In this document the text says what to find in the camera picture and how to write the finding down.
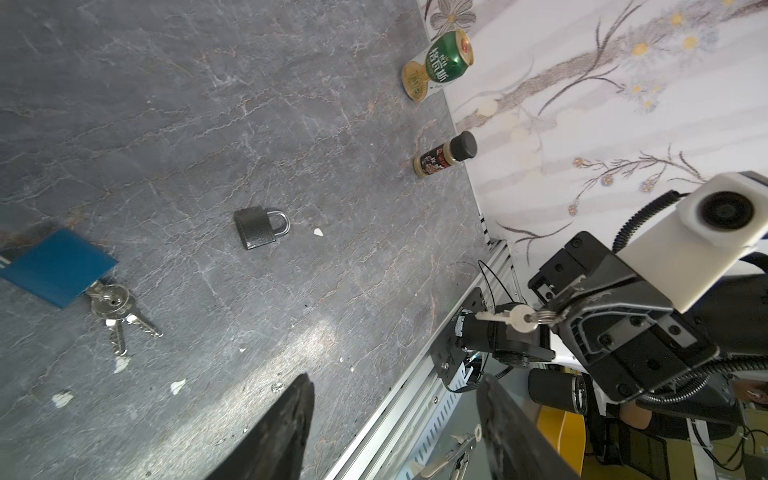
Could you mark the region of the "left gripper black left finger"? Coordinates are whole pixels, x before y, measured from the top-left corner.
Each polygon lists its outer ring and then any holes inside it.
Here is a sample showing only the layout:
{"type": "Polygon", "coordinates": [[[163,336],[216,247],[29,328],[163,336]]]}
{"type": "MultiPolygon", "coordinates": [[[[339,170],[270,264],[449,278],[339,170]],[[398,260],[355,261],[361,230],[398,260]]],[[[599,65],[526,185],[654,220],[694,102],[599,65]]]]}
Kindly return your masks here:
{"type": "Polygon", "coordinates": [[[314,384],[302,373],[207,479],[298,479],[314,405],[314,384]]]}

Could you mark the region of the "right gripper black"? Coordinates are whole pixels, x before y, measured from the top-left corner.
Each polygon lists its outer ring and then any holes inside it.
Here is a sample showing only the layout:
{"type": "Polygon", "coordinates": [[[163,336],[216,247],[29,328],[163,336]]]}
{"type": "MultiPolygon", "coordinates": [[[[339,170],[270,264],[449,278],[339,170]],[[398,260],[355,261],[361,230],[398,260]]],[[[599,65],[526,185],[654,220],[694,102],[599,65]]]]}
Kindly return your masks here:
{"type": "Polygon", "coordinates": [[[558,321],[551,330],[610,400],[667,386],[717,345],[590,233],[576,234],[529,280],[558,321]]]}

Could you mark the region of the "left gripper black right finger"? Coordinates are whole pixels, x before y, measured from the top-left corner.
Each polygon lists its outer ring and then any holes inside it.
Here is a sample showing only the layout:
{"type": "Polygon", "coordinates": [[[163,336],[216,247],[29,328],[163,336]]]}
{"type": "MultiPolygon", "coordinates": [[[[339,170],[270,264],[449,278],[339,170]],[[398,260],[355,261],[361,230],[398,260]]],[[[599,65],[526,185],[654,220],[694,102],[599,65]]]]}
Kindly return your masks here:
{"type": "Polygon", "coordinates": [[[578,479],[495,377],[476,390],[492,479],[578,479]]]}

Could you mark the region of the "black padlock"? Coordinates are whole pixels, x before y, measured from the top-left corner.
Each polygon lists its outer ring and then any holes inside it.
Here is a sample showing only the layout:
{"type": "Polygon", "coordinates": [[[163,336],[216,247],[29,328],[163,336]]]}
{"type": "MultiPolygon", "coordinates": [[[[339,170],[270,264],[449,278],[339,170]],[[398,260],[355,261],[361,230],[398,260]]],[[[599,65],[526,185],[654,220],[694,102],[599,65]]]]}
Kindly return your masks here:
{"type": "Polygon", "coordinates": [[[286,236],[292,226],[283,211],[261,206],[240,209],[233,214],[233,220],[245,250],[275,243],[286,236]]]}

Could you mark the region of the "blue padlock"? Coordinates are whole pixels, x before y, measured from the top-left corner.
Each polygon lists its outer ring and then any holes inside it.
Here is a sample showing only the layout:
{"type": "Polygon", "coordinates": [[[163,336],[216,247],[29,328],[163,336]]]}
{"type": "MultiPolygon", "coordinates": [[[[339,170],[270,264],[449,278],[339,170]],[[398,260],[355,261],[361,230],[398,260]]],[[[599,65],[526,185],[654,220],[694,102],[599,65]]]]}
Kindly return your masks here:
{"type": "Polygon", "coordinates": [[[11,261],[1,278],[64,309],[118,264],[118,260],[68,229],[58,230],[11,261]]]}

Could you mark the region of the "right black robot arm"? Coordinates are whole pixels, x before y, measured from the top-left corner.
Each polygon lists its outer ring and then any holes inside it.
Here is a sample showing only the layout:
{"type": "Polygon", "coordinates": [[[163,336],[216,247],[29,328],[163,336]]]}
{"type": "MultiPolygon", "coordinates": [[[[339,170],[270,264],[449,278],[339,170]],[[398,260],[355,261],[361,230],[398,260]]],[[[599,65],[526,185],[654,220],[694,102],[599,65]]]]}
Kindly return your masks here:
{"type": "Polygon", "coordinates": [[[767,259],[726,276],[682,312],[587,232],[529,280],[553,332],[615,403],[672,411],[715,375],[767,368],[767,259]]]}

